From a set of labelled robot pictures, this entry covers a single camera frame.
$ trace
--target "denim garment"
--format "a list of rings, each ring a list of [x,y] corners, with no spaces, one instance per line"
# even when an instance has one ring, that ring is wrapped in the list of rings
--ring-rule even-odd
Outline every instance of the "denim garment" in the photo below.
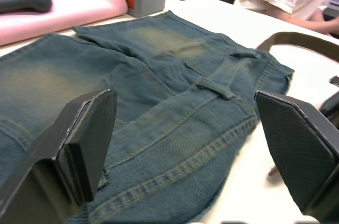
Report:
[[[106,172],[95,200],[67,222],[194,219],[258,123],[255,91],[285,93],[293,70],[172,12],[75,31],[0,58],[0,184],[66,102],[111,88]]]

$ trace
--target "table surface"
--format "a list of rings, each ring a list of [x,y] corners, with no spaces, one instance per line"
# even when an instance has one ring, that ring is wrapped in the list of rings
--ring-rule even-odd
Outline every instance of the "table surface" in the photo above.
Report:
[[[339,44],[339,40],[334,38],[219,0],[166,0],[165,10],[171,10],[209,31],[226,34],[248,48],[256,48],[264,39],[280,31],[302,32]],[[89,25],[131,19],[133,17],[124,15]],[[59,33],[73,35],[74,31],[65,30]],[[0,56],[36,39],[2,46]],[[296,71],[287,95],[319,107],[325,99],[336,93],[337,88],[328,81],[337,75],[338,63],[313,51],[289,45],[272,47],[271,54],[279,62]],[[201,222],[219,224],[221,221],[243,221],[248,224],[286,224],[314,220],[300,213],[279,176],[275,181],[267,179],[266,175],[273,165],[262,126],[259,125],[246,140],[236,158],[216,204]]]

